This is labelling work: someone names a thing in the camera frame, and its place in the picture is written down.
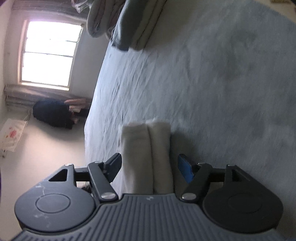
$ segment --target blue gripper pad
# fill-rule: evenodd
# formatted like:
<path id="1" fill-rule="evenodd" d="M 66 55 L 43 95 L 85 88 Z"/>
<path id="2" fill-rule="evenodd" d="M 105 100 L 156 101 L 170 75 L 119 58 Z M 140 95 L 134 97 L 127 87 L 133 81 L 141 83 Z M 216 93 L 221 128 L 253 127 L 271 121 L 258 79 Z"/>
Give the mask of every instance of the blue gripper pad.
<path id="1" fill-rule="evenodd" d="M 191 164 L 186 160 L 185 155 L 178 156 L 178 169 L 187 183 L 191 183 L 194 178 L 194 173 Z"/>

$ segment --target ribbed plastic cover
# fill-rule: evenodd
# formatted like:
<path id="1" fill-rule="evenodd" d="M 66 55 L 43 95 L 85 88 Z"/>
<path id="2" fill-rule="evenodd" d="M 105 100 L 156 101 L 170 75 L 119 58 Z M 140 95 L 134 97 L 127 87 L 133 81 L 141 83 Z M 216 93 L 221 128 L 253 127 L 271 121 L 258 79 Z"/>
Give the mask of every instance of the ribbed plastic cover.
<path id="1" fill-rule="evenodd" d="M 124 195 L 102 205 L 83 227 L 59 235 L 23 231 L 13 241 L 283 241 L 275 230 L 238 234 L 224 230 L 204 215 L 199 206 L 183 203 L 175 194 Z"/>

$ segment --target white plastic bag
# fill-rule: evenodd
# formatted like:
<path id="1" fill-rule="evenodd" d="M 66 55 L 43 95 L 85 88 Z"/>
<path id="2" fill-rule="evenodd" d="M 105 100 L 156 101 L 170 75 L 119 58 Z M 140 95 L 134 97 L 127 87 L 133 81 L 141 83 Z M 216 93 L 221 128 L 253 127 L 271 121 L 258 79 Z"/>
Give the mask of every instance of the white plastic bag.
<path id="1" fill-rule="evenodd" d="M 15 151 L 26 124 L 23 120 L 8 119 L 0 131 L 0 149 Z"/>

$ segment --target bed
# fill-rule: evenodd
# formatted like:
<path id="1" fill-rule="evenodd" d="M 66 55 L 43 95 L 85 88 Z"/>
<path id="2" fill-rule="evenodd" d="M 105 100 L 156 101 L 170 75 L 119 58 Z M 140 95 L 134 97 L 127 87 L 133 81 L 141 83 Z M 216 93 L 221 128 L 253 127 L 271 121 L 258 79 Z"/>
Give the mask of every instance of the bed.
<path id="1" fill-rule="evenodd" d="M 296 236 L 296 25 L 251 0 L 168 0 L 145 49 L 109 46 L 85 125 L 87 162 L 118 146 L 118 126 L 172 125 L 179 153 L 236 164 L 280 197 L 278 230 Z"/>

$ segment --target metal bolt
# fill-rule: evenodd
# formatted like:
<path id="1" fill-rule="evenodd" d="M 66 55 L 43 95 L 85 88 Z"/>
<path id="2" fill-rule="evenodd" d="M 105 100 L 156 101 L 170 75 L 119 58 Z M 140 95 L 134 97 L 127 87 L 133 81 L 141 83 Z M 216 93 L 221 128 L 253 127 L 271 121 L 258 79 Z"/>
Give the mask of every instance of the metal bolt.
<path id="1" fill-rule="evenodd" d="M 105 200 L 112 200 L 116 197 L 116 194 L 113 192 L 104 192 L 101 197 Z"/>
<path id="2" fill-rule="evenodd" d="M 196 199 L 196 195 L 194 193 L 187 192 L 182 195 L 182 199 L 185 201 L 193 201 Z"/>

